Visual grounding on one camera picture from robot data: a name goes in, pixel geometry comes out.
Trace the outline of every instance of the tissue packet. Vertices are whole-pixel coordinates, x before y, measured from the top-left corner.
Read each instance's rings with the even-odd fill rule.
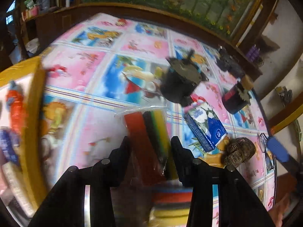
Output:
[[[184,118],[205,152],[214,150],[227,134],[221,121],[207,102],[190,109]]]

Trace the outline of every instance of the patterned tablecloth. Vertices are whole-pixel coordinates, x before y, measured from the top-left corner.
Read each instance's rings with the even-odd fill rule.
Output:
[[[275,171],[267,170],[258,146],[258,134],[267,129],[253,93],[250,106],[229,114],[221,98],[237,80],[217,67],[215,49],[173,30],[102,13],[64,33],[42,54],[48,70],[41,115],[48,185],[53,186],[70,165],[91,166],[120,146],[127,129],[114,117],[115,110],[165,103],[158,89],[159,77],[169,66],[166,57],[185,57],[191,48],[193,60],[209,78],[197,87],[193,100],[206,100],[231,138],[247,137],[255,144],[256,154],[238,170],[269,210]],[[219,165],[222,152],[201,151],[181,106],[168,103],[168,107],[169,136],[177,135],[195,157]],[[214,197],[217,217],[218,196]]]

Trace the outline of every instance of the silver bolt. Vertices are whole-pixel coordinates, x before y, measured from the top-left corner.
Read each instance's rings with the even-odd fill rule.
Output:
[[[108,165],[110,163],[110,160],[109,159],[103,159],[103,160],[101,160],[101,163],[104,164],[104,165]]]
[[[195,164],[195,165],[199,165],[202,163],[202,160],[200,160],[199,158],[195,158],[192,160],[192,162]]]
[[[70,166],[69,168],[68,168],[68,170],[69,170],[69,172],[74,172],[75,170],[77,170],[77,167],[76,166]]]
[[[229,170],[230,172],[234,172],[236,170],[236,168],[233,165],[226,166],[226,169]]]

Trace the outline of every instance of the brown scrubber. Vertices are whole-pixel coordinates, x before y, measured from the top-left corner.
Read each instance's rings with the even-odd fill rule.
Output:
[[[226,151],[225,165],[233,165],[237,168],[241,163],[248,161],[255,154],[256,147],[248,138],[239,137],[230,141]]]

